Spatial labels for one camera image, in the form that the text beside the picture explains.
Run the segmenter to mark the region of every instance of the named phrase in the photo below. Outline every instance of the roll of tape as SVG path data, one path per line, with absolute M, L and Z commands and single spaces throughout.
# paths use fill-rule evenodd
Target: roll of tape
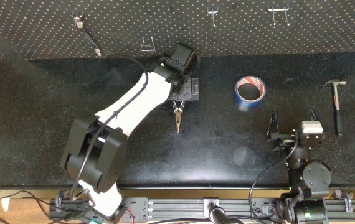
M 244 84 L 251 84 L 254 85 L 258 88 L 260 96 L 257 99 L 254 100 L 248 100 L 245 99 L 243 96 L 240 95 L 239 93 L 239 87 L 244 85 Z M 258 105 L 263 97 L 265 96 L 266 93 L 266 86 L 263 83 L 263 81 L 258 78 L 258 77 L 253 77 L 253 76 L 246 76 L 246 77 L 242 77 L 236 84 L 235 84 L 235 88 L 234 88 L 234 99 L 235 102 L 238 104 L 239 108 L 241 110 L 248 110 L 251 107 L 254 107 L 256 105 Z

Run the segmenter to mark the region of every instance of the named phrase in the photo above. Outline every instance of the black pegboard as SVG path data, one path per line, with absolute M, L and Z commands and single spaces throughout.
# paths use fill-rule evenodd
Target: black pegboard
M 283 11 L 274 25 L 268 6 L 289 7 L 290 25 Z M 74 12 L 104 55 L 171 54 L 178 42 L 201 56 L 355 52 L 355 0 L 0 0 L 0 33 L 26 59 L 94 58 Z M 141 52 L 151 36 L 156 51 Z

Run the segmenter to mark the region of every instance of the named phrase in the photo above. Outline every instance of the hammer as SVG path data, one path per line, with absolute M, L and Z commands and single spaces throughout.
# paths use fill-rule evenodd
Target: hammer
M 342 135 L 342 123 L 341 123 L 341 113 L 339 112 L 339 101 L 338 101 L 338 91 L 337 91 L 337 86 L 338 85 L 346 85 L 346 81 L 339 81 L 338 79 L 333 79 L 326 84 L 333 84 L 334 87 L 334 103 L 335 103 L 335 131 L 338 136 Z

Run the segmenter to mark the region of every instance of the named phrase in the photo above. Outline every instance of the hammer handle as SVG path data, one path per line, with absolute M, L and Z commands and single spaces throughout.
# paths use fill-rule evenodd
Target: hammer handle
M 342 136 L 341 113 L 339 110 L 335 110 L 335 130 L 338 136 Z

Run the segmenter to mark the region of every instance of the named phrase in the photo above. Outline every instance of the hammer head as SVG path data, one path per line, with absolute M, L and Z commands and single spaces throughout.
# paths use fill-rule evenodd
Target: hammer head
M 333 86 L 346 85 L 346 81 L 340 81 L 337 78 L 326 82 L 326 84 L 324 84 L 324 85 L 327 85 L 327 84 L 330 84 L 330 83 L 333 84 Z

